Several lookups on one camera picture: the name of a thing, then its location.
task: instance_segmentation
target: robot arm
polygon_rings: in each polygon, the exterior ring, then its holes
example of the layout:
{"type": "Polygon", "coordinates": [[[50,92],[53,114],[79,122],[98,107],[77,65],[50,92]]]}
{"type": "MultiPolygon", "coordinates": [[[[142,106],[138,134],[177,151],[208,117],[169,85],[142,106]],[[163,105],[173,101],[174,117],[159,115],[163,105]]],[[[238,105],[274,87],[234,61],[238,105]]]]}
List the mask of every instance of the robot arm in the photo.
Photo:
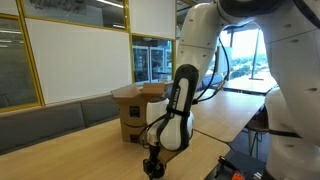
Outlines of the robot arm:
{"type": "MultiPolygon", "coordinates": [[[[280,118],[281,122],[278,124],[286,127],[285,130],[288,130],[289,127],[291,131],[298,133],[308,143],[320,146],[320,136],[317,135],[320,130],[320,121],[318,120],[320,117],[320,94],[318,91],[320,60],[317,53],[318,47],[320,47],[317,17],[320,17],[320,12],[315,11],[319,7],[320,4],[317,1],[311,0],[218,0],[192,7],[186,16],[181,32],[176,62],[178,68],[166,108],[166,115],[162,121],[152,127],[155,134],[153,145],[158,148],[161,145],[169,151],[182,151],[188,147],[193,121],[193,118],[188,117],[193,96],[216,51],[220,32],[230,26],[242,26],[255,21],[265,35],[270,71],[281,88],[287,109],[291,113],[290,117],[293,117],[280,118]],[[284,17],[295,18],[286,22],[282,20],[284,17]],[[289,31],[283,33],[286,28],[289,28],[289,31]],[[288,38],[292,37],[302,39],[293,38],[285,43],[288,38]],[[290,49],[292,44],[299,41],[304,43],[299,44],[298,47],[303,48],[302,53],[305,54],[301,55],[298,49],[290,49]],[[314,50],[314,55],[310,57],[306,57],[309,55],[308,47],[314,50]]],[[[150,152],[152,154],[150,159],[155,159],[154,157],[158,156],[158,148],[156,148],[157,153],[150,152]]],[[[320,160],[317,160],[320,157],[319,147],[312,146],[312,152],[315,151],[318,152],[313,153],[316,154],[314,155],[316,157],[312,163],[320,167],[320,160]]],[[[281,167],[280,171],[286,177],[286,173],[290,169],[283,168],[286,167],[281,167]]],[[[270,166],[268,170],[273,175],[274,171],[270,169],[270,166]]],[[[305,176],[305,174],[311,173],[312,175],[307,177],[313,179],[313,177],[320,177],[319,171],[306,170],[301,174],[305,176]]],[[[276,179],[282,178],[282,176],[274,176],[276,179]]]]}

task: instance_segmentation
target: whiteboard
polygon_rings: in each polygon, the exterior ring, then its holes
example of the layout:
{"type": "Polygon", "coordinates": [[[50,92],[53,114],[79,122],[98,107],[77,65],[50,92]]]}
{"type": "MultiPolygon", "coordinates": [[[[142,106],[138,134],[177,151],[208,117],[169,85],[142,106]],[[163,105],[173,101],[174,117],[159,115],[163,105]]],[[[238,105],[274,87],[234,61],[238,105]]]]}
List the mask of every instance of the whiteboard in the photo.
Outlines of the whiteboard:
{"type": "Polygon", "coordinates": [[[129,34],[26,19],[45,104],[132,83],[129,34]]]}
{"type": "Polygon", "coordinates": [[[175,39],[175,0],[129,0],[132,33],[175,39]]]}
{"type": "Polygon", "coordinates": [[[19,15],[17,4],[15,0],[0,0],[0,13],[19,15]]]}

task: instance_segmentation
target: window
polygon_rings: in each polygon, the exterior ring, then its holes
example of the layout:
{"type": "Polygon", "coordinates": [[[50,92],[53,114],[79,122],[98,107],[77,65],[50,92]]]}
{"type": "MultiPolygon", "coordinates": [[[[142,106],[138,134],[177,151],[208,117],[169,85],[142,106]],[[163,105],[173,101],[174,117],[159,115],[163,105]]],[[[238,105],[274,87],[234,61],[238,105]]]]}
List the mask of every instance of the window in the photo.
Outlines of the window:
{"type": "Polygon", "coordinates": [[[0,15],[0,109],[38,103],[19,21],[0,15]]]}
{"type": "Polygon", "coordinates": [[[164,82],[172,79],[172,41],[132,36],[134,82],[164,82]]]}
{"type": "MultiPolygon", "coordinates": [[[[221,39],[221,42],[223,44],[223,46],[225,47],[225,50],[228,54],[228,58],[230,60],[231,58],[231,54],[232,54],[232,48],[230,47],[230,43],[231,43],[231,33],[228,33],[228,31],[222,31],[220,33],[220,39],[221,39]]],[[[213,70],[214,70],[214,66],[215,66],[215,59],[218,58],[219,59],[219,66],[225,66],[225,67],[218,67],[218,68],[222,68],[224,71],[224,73],[226,74],[227,72],[227,64],[226,64],[226,58],[225,58],[225,54],[224,54],[224,51],[222,50],[221,48],[221,44],[218,43],[217,44],[217,52],[215,53],[215,55],[213,56],[213,59],[210,63],[210,66],[208,68],[208,71],[207,71],[207,74],[206,75],[210,75],[213,73],[213,70]]]]}
{"type": "Polygon", "coordinates": [[[26,16],[125,29],[122,0],[23,0],[26,16]]]}
{"type": "Polygon", "coordinates": [[[271,78],[263,32],[257,25],[248,24],[242,28],[224,31],[221,39],[225,47],[231,47],[230,79],[271,78]]]}

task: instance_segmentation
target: table surface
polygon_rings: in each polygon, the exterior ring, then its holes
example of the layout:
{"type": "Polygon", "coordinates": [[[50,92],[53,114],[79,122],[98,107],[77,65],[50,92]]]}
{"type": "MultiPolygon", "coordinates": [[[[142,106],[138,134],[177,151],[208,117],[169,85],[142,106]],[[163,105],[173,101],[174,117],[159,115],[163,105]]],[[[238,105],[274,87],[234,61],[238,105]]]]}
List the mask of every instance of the table surface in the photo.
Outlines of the table surface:
{"type": "MultiPolygon", "coordinates": [[[[204,179],[229,147],[194,132],[163,179],[204,179]]],[[[0,156],[0,179],[148,179],[148,150],[121,141],[119,119],[0,156]]]]}
{"type": "Polygon", "coordinates": [[[265,95],[275,85],[277,85],[277,82],[274,79],[253,80],[248,78],[236,78],[227,81],[223,85],[223,88],[265,95]]]}
{"type": "MultiPolygon", "coordinates": [[[[202,98],[212,92],[208,89],[202,98]]],[[[263,104],[264,96],[220,91],[213,98],[192,106],[193,128],[223,142],[232,142],[263,104]]]]}

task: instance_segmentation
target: black robot arm segment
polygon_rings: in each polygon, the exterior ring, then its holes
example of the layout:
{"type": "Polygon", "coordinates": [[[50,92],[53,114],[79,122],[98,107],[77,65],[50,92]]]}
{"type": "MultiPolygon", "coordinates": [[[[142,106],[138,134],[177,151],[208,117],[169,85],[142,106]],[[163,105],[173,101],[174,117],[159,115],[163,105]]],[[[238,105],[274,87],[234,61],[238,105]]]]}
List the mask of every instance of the black robot arm segment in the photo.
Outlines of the black robot arm segment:
{"type": "Polygon", "coordinates": [[[303,14],[314,26],[320,29],[320,20],[310,7],[302,0],[293,0],[301,14],[303,14]]]}
{"type": "Polygon", "coordinates": [[[284,0],[220,0],[221,8],[234,17],[252,17],[275,11],[284,0]]]}
{"type": "Polygon", "coordinates": [[[160,143],[167,150],[181,151],[189,145],[188,120],[198,78],[198,70],[190,64],[182,65],[176,71],[167,114],[157,130],[160,143]]]}

